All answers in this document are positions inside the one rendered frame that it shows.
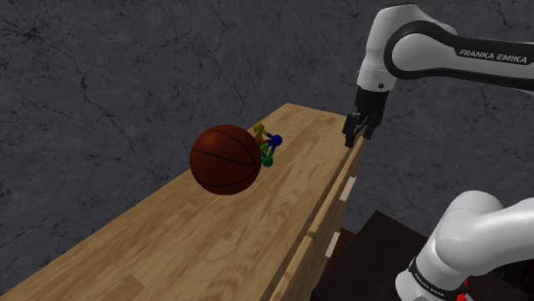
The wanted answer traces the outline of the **light wooden chest of drawers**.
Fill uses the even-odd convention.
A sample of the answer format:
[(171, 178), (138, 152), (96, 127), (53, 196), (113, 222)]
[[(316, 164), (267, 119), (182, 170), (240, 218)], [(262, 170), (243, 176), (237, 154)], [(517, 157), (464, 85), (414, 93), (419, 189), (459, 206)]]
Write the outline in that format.
[(0, 301), (309, 301), (362, 152), (344, 121), (283, 105), (264, 119), (282, 145), (248, 189), (217, 196), (185, 172)]

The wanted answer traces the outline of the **dark robot stand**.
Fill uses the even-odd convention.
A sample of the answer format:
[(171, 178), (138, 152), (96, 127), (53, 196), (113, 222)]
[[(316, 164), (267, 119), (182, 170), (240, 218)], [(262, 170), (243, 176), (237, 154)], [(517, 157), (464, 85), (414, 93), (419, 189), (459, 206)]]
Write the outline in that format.
[(380, 211), (358, 233), (341, 230), (310, 301), (400, 301), (395, 277), (427, 238)]

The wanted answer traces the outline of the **brown basketball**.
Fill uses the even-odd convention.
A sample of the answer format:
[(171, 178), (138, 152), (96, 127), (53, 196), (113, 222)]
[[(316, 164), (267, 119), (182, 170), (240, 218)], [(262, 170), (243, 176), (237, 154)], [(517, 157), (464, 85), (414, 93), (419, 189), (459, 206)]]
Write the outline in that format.
[(234, 125), (218, 125), (196, 138), (189, 162), (194, 179), (206, 191), (234, 195), (257, 179), (261, 156), (248, 131)]

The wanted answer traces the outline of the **multicoloured ball-and-stick toy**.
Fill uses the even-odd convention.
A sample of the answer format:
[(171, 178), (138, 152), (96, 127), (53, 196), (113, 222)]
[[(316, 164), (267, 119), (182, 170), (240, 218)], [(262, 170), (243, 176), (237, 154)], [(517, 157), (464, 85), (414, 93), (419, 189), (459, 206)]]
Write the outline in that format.
[(254, 140), (260, 150), (262, 165), (266, 168), (271, 167), (274, 162), (274, 152), (282, 144), (282, 137), (268, 133), (262, 123), (255, 124), (252, 130), (254, 132)]

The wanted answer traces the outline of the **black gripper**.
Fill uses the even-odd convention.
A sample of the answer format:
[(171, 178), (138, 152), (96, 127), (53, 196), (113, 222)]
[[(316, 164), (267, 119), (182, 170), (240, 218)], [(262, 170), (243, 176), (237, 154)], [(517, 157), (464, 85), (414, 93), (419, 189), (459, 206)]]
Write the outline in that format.
[(367, 91), (358, 87), (355, 106), (358, 113), (349, 113), (342, 128), (345, 135), (345, 146), (353, 148), (358, 133), (365, 128), (363, 137), (371, 140), (372, 135), (381, 123), (388, 91)]

